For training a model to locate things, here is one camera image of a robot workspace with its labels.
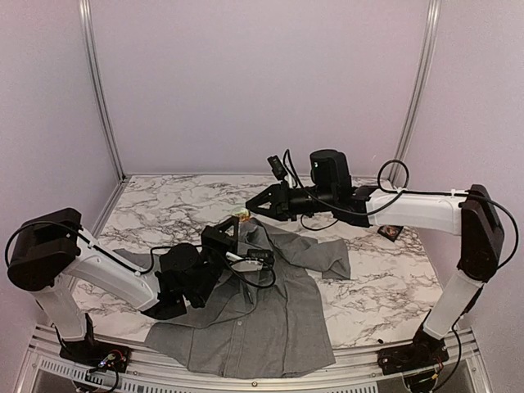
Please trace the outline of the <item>grey button-up shirt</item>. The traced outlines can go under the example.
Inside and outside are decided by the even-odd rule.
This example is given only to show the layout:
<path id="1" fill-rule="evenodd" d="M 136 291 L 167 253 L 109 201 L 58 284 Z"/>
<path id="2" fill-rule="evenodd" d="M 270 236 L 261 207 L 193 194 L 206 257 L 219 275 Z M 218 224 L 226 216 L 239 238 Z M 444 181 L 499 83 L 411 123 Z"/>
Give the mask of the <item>grey button-up shirt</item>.
<path id="1" fill-rule="evenodd" d="M 260 365 L 266 377 L 334 364 L 320 290 L 308 272 L 350 278 L 345 242 L 320 242 L 250 219 L 240 226 L 238 250 L 250 248 L 273 251 L 272 273 L 247 276 L 270 288 L 248 286 L 226 271 L 204 308 L 154 323 L 144 345 L 191 372 L 223 377 L 245 377 L 246 361 Z"/>

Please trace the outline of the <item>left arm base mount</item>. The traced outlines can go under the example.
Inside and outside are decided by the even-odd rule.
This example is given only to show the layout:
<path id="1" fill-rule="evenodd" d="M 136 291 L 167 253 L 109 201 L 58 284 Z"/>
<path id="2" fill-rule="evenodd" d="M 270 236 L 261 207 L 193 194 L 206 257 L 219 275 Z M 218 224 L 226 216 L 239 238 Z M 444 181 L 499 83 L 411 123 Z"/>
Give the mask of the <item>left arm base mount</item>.
<path id="1" fill-rule="evenodd" d="M 80 341 L 65 341 L 57 328 L 56 336 L 61 345 L 60 356 L 73 362 L 90 366 L 92 370 L 112 369 L 124 373 L 129 364 L 130 348 L 94 337 L 93 321 L 85 314 L 86 334 Z"/>

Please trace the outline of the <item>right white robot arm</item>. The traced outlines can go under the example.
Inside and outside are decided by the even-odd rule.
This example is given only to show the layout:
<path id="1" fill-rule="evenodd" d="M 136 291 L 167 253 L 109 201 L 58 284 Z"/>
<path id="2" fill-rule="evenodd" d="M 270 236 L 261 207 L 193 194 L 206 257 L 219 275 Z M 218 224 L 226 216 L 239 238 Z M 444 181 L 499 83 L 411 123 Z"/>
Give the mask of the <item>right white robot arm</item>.
<path id="1" fill-rule="evenodd" d="M 509 262 L 501 257 L 504 228 L 499 218 L 507 209 L 480 184 L 448 192 L 385 188 L 380 183 L 356 187 L 343 152 L 322 149 L 311 153 L 309 160 L 313 183 L 305 186 L 290 152 L 270 156 L 277 182 L 248 200 L 246 208 L 277 221 L 329 212 L 355 227 L 422 228 L 461 238 L 457 270 L 405 351 L 411 365 L 422 367 L 436 355 L 437 343 L 475 304 L 485 284 Z"/>

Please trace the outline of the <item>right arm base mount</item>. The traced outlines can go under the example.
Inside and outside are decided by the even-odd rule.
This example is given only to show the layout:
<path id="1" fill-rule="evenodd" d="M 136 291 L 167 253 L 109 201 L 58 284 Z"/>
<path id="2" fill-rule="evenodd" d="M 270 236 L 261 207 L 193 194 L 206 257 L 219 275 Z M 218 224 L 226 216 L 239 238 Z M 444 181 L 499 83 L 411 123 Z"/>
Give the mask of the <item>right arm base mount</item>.
<path id="1" fill-rule="evenodd" d="M 439 365 L 448 359 L 445 341 L 437 340 L 421 329 L 417 330 L 411 343 L 377 352 L 377 364 L 384 375 Z"/>

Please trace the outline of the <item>orange portrait brooch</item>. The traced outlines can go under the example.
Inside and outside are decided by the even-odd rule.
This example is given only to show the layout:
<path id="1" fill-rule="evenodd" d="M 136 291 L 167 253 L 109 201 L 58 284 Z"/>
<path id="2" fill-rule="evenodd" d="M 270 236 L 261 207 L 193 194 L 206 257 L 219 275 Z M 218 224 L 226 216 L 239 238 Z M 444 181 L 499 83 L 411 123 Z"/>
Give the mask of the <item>orange portrait brooch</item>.
<path id="1" fill-rule="evenodd" d="M 399 230 L 397 227 L 387 226 L 382 229 L 383 235 L 392 240 L 395 240 L 399 235 Z"/>

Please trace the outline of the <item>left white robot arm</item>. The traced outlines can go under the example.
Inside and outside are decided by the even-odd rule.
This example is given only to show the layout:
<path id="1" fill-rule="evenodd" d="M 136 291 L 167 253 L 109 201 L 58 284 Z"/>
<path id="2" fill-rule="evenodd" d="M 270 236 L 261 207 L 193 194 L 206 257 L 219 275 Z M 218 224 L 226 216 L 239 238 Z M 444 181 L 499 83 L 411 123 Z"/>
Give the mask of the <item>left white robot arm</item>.
<path id="1" fill-rule="evenodd" d="M 140 266 L 111 251 L 81 224 L 81 214 L 65 208 L 23 223 L 7 240 L 4 259 L 12 284 L 31 293 L 61 338 L 86 364 L 103 357 L 92 326 L 62 282 L 71 276 L 119 297 L 155 320 L 202 308 L 210 298 L 229 254 L 237 251 L 239 220 L 230 217 L 206 226 L 198 245 L 163 246 Z"/>

